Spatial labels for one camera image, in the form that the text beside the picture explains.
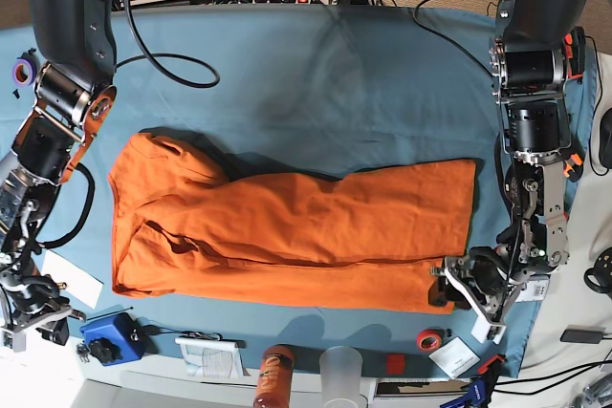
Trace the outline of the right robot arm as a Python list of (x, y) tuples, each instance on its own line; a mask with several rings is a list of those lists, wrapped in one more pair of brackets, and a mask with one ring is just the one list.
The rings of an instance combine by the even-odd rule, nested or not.
[(44, 62), (33, 73), (33, 107), (1, 161), (1, 344), (14, 352), (25, 349), (31, 329), (62, 345), (68, 319), (84, 319), (33, 257), (62, 185), (84, 171), (82, 157), (117, 94), (111, 4), (29, 0)]

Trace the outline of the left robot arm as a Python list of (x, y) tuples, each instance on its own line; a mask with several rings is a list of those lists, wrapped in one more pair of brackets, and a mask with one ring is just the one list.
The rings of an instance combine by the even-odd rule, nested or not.
[(579, 173), (565, 89), (582, 79), (586, 39), (579, 18), (587, 0), (499, 0), (492, 37), (491, 75), (500, 132), (496, 171), (509, 226), (494, 247), (472, 247), (434, 270), (429, 301), (468, 307), (472, 335), (499, 342), (505, 317), (535, 275), (568, 261), (566, 181)]

